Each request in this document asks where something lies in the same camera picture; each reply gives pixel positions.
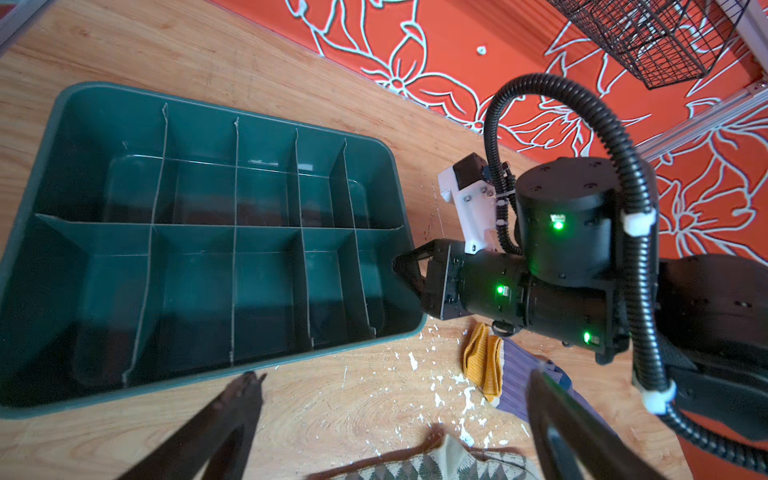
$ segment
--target floral wallpaper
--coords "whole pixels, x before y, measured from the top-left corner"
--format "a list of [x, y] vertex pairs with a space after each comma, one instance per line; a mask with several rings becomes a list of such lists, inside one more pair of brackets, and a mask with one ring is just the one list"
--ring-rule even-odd
[[[507, 80], [548, 71], [588, 86], [641, 144], [760, 76], [737, 41], [706, 78], [648, 91], [545, 0], [214, 0], [482, 133]], [[649, 159], [661, 194], [661, 253], [729, 253], [768, 265], [768, 106]], [[602, 155], [592, 131], [548, 98], [514, 101], [500, 141], [538, 161]]]

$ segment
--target wire basket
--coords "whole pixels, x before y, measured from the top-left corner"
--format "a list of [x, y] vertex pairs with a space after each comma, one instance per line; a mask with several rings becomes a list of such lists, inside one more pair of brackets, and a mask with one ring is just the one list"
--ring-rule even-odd
[[650, 90], [706, 76], [750, 0], [549, 0]]

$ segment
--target robotic arm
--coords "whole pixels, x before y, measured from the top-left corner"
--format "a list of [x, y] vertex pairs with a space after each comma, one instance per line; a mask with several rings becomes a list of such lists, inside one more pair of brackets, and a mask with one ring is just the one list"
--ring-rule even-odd
[[[524, 94], [579, 114], [610, 160], [559, 158], [516, 180], [496, 135], [504, 109]], [[768, 269], [726, 255], [659, 261], [653, 170], [614, 113], [566, 78], [529, 74], [502, 87], [486, 114], [485, 153], [487, 163], [472, 154], [439, 176], [466, 241], [433, 240], [395, 259], [422, 309], [439, 319], [487, 316], [510, 335], [528, 329], [589, 349], [599, 364], [632, 338], [633, 384], [646, 408], [699, 448], [768, 475], [768, 452], [680, 410], [768, 439], [768, 303], [760, 295]], [[493, 228], [503, 253], [493, 250]]]

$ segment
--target plastic container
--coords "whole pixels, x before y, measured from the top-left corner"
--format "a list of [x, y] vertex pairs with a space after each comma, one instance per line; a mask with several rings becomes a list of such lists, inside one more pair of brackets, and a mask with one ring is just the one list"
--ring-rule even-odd
[[120, 85], [63, 91], [0, 264], [0, 416], [398, 339], [425, 322], [380, 141]]

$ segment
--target wooden floor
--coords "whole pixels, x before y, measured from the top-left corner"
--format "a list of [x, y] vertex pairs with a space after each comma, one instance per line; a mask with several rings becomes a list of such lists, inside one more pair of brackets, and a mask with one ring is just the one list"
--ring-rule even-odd
[[[437, 174], [482, 153], [478, 135], [203, 0], [59, 0], [0, 58], [0, 241], [56, 95], [96, 80], [378, 137], [396, 156], [415, 243], [461, 238], [455, 210], [435, 195]], [[532, 165], [511, 151], [502, 157], [518, 172]], [[415, 448], [437, 431], [458, 437], [461, 419], [476, 447], [487, 439], [533, 455], [527, 425], [482, 405], [477, 391], [467, 400], [468, 386], [452, 379], [475, 321], [430, 321], [412, 339], [270, 369], [246, 477], [303, 477]], [[631, 387], [628, 354], [600, 367], [544, 337], [518, 341], [563, 367], [645, 460], [669, 478], [690, 478], [677, 440]], [[114, 478], [226, 383], [0, 422], [0, 478]]]

